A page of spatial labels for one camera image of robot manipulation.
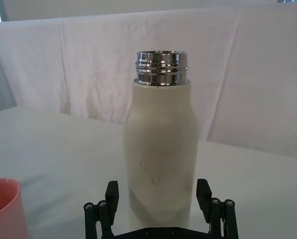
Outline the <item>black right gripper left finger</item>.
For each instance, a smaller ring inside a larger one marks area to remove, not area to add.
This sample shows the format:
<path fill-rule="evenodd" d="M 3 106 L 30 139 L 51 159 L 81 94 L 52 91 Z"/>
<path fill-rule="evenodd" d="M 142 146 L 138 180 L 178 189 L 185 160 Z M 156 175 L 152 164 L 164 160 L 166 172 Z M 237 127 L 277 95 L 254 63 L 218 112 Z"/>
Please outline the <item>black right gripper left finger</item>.
<path fill-rule="evenodd" d="M 119 187 L 117 181 L 110 181 L 107 185 L 105 199 L 93 204 L 86 203 L 83 206 L 85 217 L 85 238 L 96 239 L 96 223 L 100 222 L 102 239 L 113 239 L 111 226 L 114 223 L 115 213 L 119 201 Z"/>

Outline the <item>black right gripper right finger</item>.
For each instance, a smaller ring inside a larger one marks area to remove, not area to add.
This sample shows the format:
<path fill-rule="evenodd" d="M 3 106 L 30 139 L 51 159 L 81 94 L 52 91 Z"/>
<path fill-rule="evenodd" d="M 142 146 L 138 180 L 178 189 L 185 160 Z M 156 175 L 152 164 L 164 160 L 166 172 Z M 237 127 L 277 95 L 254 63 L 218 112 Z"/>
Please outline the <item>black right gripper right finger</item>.
<path fill-rule="evenodd" d="M 213 198 L 205 179 L 197 180 L 196 197 L 205 221 L 209 225 L 209 232 L 203 234 L 203 239 L 237 239 L 239 237 L 234 201 L 227 199 L 222 202 L 218 198 Z"/>

